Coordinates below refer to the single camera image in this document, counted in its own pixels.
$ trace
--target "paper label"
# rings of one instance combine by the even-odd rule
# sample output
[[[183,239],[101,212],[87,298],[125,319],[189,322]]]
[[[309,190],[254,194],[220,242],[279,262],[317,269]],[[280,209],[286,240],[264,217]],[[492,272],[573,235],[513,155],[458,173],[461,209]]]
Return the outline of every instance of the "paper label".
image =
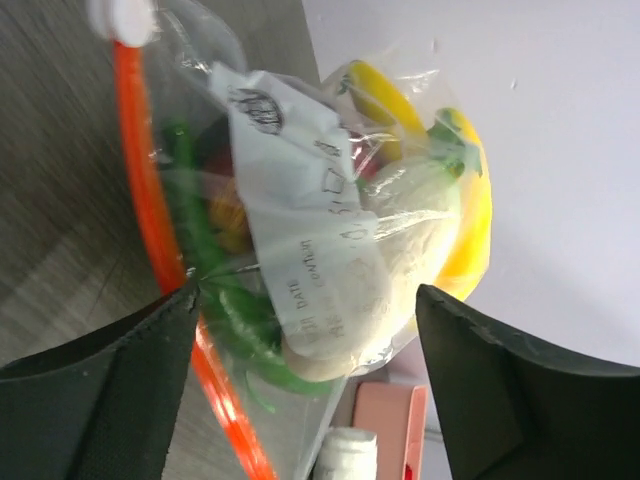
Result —
[[[339,115],[266,72],[216,64],[210,90],[228,107],[238,195],[289,346],[330,358],[366,345],[389,275]]]

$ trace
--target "green chili pepper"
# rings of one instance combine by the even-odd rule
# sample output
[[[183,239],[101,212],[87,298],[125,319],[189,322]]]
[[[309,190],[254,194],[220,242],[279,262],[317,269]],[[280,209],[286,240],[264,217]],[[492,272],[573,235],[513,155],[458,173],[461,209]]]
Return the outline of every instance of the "green chili pepper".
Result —
[[[228,264],[226,252],[213,234],[200,198],[197,165],[184,124],[166,132],[177,182],[165,182],[174,212],[176,236],[186,264],[201,277],[201,308],[214,339],[245,360],[251,371],[285,390],[309,395],[330,390],[330,382],[307,382],[289,370],[281,353],[281,327],[268,298],[247,291]]]

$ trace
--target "white wall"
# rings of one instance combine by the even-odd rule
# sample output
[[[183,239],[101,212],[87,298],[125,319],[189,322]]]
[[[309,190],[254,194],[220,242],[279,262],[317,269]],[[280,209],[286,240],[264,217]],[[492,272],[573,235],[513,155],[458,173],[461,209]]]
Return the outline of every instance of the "white wall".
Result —
[[[640,2],[305,3],[322,75],[408,41],[419,64],[437,40],[493,185],[491,267],[470,303],[640,366]]]

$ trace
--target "gray wooden surface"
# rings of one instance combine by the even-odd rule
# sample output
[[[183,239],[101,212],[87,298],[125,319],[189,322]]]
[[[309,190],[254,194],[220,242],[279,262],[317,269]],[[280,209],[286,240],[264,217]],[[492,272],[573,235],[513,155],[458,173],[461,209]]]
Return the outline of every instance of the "gray wooden surface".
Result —
[[[239,34],[253,68],[317,82],[300,0],[202,3]],[[4,364],[159,292],[131,208],[110,48],[89,31],[84,0],[0,0],[0,38]],[[193,375],[165,478],[246,478]]]

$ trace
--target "white cylindrical container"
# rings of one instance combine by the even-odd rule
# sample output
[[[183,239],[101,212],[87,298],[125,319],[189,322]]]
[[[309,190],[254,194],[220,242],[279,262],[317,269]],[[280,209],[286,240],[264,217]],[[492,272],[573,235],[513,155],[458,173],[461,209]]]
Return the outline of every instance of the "white cylindrical container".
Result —
[[[359,428],[332,428],[322,442],[313,480],[375,480],[377,454],[375,433]]]

